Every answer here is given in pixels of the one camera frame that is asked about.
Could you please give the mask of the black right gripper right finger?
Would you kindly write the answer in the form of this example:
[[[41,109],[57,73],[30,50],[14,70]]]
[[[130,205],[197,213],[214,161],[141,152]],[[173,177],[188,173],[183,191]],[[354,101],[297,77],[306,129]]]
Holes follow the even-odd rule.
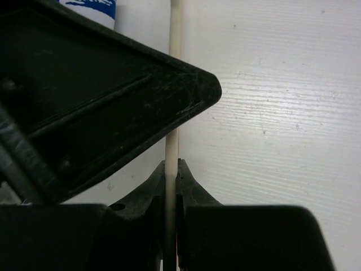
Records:
[[[223,205],[178,162],[181,270],[334,270],[315,216],[293,205]]]

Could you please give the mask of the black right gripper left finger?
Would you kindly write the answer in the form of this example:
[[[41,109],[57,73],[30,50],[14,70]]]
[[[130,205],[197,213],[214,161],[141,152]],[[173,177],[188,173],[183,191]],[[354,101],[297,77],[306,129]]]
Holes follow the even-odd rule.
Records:
[[[110,206],[1,207],[2,270],[159,270],[164,164]]]

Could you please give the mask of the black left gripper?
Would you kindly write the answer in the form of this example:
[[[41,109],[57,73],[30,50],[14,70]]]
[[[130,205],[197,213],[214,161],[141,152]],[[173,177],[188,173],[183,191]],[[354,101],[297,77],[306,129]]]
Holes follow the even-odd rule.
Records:
[[[22,200],[82,193],[221,95],[215,75],[57,1],[1,2],[1,180]]]

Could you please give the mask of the blue patterned trousers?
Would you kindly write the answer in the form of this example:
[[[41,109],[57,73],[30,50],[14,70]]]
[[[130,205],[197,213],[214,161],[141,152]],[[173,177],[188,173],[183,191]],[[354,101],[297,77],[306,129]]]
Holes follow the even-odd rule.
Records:
[[[58,2],[83,17],[114,30],[115,0],[58,0]]]

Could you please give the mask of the cream clothes hanger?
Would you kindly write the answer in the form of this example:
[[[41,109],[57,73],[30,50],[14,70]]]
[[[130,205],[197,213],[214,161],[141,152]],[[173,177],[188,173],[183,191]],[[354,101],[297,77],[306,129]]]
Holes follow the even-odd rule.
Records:
[[[171,1],[169,54],[181,58],[183,2]],[[163,270],[177,270],[176,178],[178,174],[179,131],[174,129],[165,140],[165,226]]]

